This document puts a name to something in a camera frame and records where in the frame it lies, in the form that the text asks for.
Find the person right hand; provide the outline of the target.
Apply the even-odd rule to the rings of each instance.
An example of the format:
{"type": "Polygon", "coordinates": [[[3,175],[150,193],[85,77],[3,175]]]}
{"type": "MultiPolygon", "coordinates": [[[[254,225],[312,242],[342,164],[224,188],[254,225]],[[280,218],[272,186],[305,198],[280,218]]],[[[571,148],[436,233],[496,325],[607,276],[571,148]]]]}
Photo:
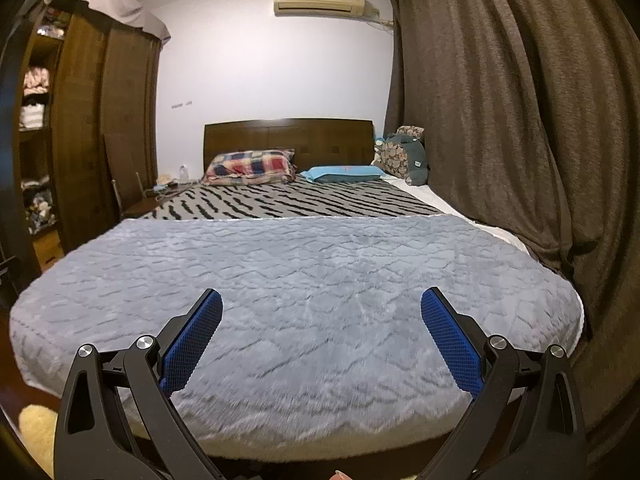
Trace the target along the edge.
{"type": "Polygon", "coordinates": [[[331,480],[352,480],[352,478],[350,478],[347,474],[344,474],[344,472],[337,470],[334,472],[331,480]]]}

